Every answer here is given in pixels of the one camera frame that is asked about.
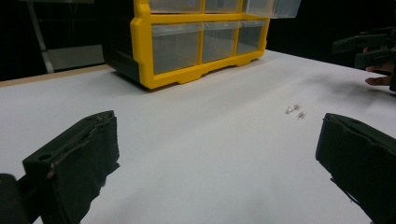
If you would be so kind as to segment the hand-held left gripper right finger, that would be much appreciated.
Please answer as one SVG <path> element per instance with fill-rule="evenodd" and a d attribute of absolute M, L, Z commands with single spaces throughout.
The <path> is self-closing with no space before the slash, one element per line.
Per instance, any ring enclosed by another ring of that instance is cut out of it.
<path fill-rule="evenodd" d="M 374 224 L 396 224 L 396 139 L 356 119 L 328 113 L 316 160 Z"/>

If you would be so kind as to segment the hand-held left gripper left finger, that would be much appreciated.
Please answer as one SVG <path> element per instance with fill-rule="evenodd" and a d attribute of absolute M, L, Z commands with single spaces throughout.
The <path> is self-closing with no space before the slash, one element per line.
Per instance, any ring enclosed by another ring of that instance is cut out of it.
<path fill-rule="evenodd" d="M 22 161 L 31 220 L 79 224 L 108 175 L 120 167 L 113 111 L 88 116 Z"/>

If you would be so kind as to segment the clear plastic drawer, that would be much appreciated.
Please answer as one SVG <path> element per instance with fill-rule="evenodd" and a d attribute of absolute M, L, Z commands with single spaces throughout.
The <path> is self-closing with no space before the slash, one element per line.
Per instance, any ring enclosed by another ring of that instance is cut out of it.
<path fill-rule="evenodd" d="M 243 10 L 248 15 L 270 19 L 290 19 L 298 14 L 302 0 L 244 0 Z"/>

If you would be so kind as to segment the yellow black drawer organizer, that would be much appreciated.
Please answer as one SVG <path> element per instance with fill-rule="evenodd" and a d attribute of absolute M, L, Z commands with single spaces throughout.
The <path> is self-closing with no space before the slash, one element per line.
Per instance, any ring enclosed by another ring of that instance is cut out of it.
<path fill-rule="evenodd" d="M 105 63 L 148 89 L 241 66 L 265 51 L 270 19 L 246 0 L 95 0 Z"/>

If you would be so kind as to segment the grey metal frame stand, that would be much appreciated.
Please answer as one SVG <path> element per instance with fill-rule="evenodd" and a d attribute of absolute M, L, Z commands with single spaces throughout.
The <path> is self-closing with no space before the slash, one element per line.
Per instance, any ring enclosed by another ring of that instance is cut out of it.
<path fill-rule="evenodd" d="M 18 0 L 27 9 L 46 73 L 104 63 L 94 0 Z"/>

